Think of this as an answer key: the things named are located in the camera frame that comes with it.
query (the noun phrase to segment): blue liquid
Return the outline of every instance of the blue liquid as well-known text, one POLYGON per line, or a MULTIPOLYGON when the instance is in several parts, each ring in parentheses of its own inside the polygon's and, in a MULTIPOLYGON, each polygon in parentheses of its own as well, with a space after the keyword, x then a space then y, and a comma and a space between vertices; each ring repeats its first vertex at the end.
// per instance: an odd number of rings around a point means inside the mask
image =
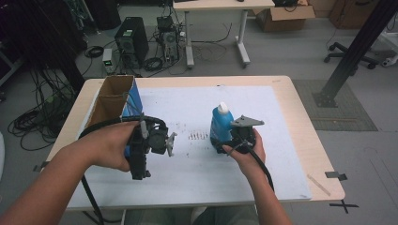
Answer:
POLYGON ((210 141, 218 153, 225 153, 221 143, 232 139, 230 133, 232 121, 234 121, 234 116, 232 116, 231 112, 221 114, 217 107, 214 108, 210 127, 210 141))

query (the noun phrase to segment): cardboard box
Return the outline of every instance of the cardboard box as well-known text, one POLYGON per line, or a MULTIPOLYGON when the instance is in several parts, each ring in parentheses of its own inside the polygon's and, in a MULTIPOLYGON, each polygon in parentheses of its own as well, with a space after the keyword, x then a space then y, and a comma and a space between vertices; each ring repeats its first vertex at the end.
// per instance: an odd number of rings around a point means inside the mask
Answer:
POLYGON ((120 115, 137 115, 142 110, 143 104, 134 76, 109 76, 99 89, 85 126, 115 119, 120 115))
POLYGON ((378 4, 378 0, 337 0, 329 20, 339 29, 360 29, 378 4))
POLYGON ((328 18, 337 0, 308 0, 316 18, 328 18))
POLYGON ((301 30, 306 19, 315 18, 312 6, 272 7, 258 13, 255 20, 265 32, 301 30))

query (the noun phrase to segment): white desk leg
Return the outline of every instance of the white desk leg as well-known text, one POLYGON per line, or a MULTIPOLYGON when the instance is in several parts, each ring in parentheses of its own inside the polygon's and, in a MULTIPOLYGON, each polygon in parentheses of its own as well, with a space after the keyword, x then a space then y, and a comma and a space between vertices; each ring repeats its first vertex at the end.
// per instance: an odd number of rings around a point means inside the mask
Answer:
POLYGON ((248 9, 242 11, 242 18, 240 19, 240 30, 237 39, 237 47, 239 48, 240 55, 242 56, 243 66, 246 67, 250 64, 249 55, 246 52, 243 44, 243 35, 245 34, 246 19, 248 18, 248 9))
POLYGON ((187 39, 187 43, 185 45, 185 53, 187 55, 187 67, 193 68, 194 62, 193 62, 193 52, 191 44, 191 29, 190 29, 190 24, 188 23, 189 14, 190 14, 189 11, 185 11, 185 36, 187 39))

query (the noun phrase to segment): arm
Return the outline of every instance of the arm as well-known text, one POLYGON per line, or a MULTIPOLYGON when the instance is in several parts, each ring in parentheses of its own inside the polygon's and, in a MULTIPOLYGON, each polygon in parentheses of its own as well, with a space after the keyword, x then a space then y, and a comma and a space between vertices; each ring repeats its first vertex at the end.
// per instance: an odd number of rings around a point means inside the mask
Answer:
POLYGON ((124 148, 135 122, 108 126, 62 148, 38 179, 0 217, 0 224, 57 224, 91 165, 127 172, 124 148))
MULTIPOLYGON (((254 130, 256 144, 254 152, 263 160, 266 159, 263 141, 257 130, 254 130)), ((226 152, 230 152, 230 146, 224 146, 226 152)), ((281 204, 268 184, 268 180, 260 166, 250 154, 240 154, 233 151, 231 157, 237 161, 239 168, 249 181, 257 207, 258 219, 261 225, 271 224, 292 224, 281 204)))

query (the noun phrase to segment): wooden table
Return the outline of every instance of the wooden table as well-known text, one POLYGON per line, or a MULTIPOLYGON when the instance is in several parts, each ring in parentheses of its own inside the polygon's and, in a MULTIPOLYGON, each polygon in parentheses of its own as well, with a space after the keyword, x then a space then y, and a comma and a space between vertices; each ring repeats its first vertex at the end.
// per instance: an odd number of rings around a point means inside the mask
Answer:
POLYGON ((193 52, 191 45, 191 29, 190 29, 190 11, 199 10, 231 10, 231 9, 242 9, 242 14, 240 18, 240 29, 239 35, 237 36, 237 47, 239 49, 240 55, 242 57, 243 66, 246 67, 250 64, 249 55, 246 52, 245 46, 243 44, 243 35, 245 33, 246 19, 248 16, 248 9, 255 8, 272 8, 274 7, 272 0, 247 0, 243 2, 238 2, 237 0, 198 0, 198 1, 188 1, 174 3, 174 9, 177 11, 185 12, 185 31, 186 31, 186 46, 185 51, 187 55, 187 66, 188 68, 193 68, 193 52))
MULTIPOLYGON (((312 201, 331 201, 344 198, 344 190, 340 181, 337 178, 325 176, 325 172, 334 171, 333 167, 290 78, 286 76, 138 78, 136 82, 139 87, 200 87, 218 84, 271 86, 279 101, 285 123, 307 177, 313 194, 312 201)), ((63 146, 76 140, 84 117, 102 83, 103 79, 85 82, 47 160, 51 160, 63 146)))

